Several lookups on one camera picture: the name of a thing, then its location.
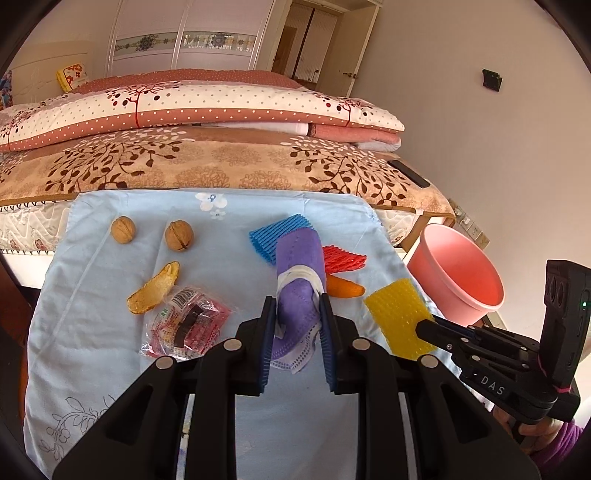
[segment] barcode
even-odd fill
[[[192,288],[184,288],[170,300],[170,303],[174,303],[179,310],[182,310],[196,293]]]

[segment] yellow cushion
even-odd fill
[[[57,81],[61,89],[68,93],[73,89],[88,83],[89,79],[83,63],[76,63],[57,71]]]

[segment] purple sleeve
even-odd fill
[[[562,425],[556,438],[545,449],[535,452],[531,459],[540,469],[542,476],[551,472],[570,453],[583,429],[570,423]]]

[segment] door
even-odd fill
[[[373,5],[340,17],[316,90],[334,96],[348,97],[351,94],[378,10],[379,7]]]
[[[283,33],[277,47],[277,53],[275,54],[275,60],[273,60],[272,72],[285,74],[285,67],[287,67],[287,60],[290,57],[291,48],[296,38],[297,28],[294,27],[283,27]]]

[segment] plastic snack wrapper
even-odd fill
[[[145,325],[140,353],[155,358],[170,355],[178,361],[204,355],[233,312],[193,286],[173,287],[161,305]]]

